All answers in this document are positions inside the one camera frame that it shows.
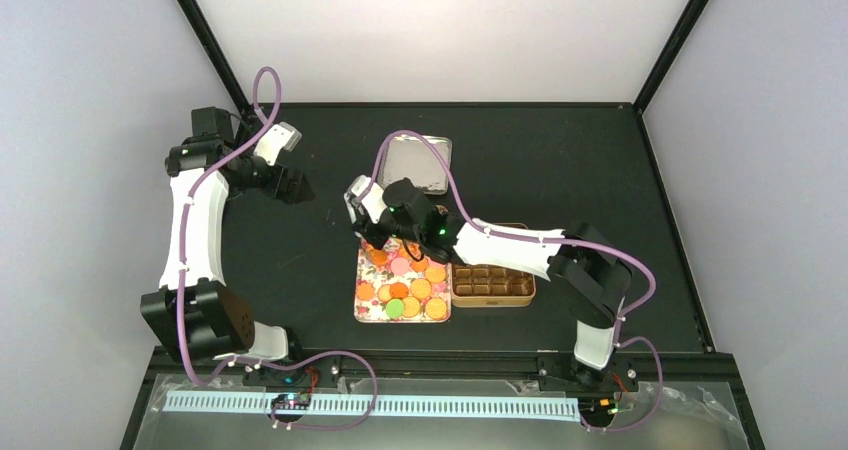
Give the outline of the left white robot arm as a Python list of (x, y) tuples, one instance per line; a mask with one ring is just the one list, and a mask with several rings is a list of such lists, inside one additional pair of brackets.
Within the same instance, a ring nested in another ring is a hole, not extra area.
[(260, 189), (285, 204), (313, 199), (305, 175), (281, 160), (302, 135), (288, 123), (275, 124), (234, 156), (230, 112), (198, 108), (191, 121), (191, 136), (165, 160), (173, 200), (170, 246), (157, 291), (141, 298), (141, 315), (176, 362), (182, 360), (182, 348), (194, 359), (292, 357), (297, 351), (293, 332), (257, 322), (246, 301), (227, 287), (221, 241), (233, 191)]

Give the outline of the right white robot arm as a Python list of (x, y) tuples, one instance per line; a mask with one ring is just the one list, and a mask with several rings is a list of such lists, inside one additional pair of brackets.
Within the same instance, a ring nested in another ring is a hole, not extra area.
[(343, 200), (354, 233), (376, 249), (395, 238), (414, 244), (414, 256), (440, 264), (502, 267), (556, 284), (577, 322), (572, 380), (586, 390), (607, 380), (632, 272), (623, 257), (597, 242), (592, 227), (568, 233), (494, 225), (440, 210), (408, 179), (382, 188), (360, 175)]

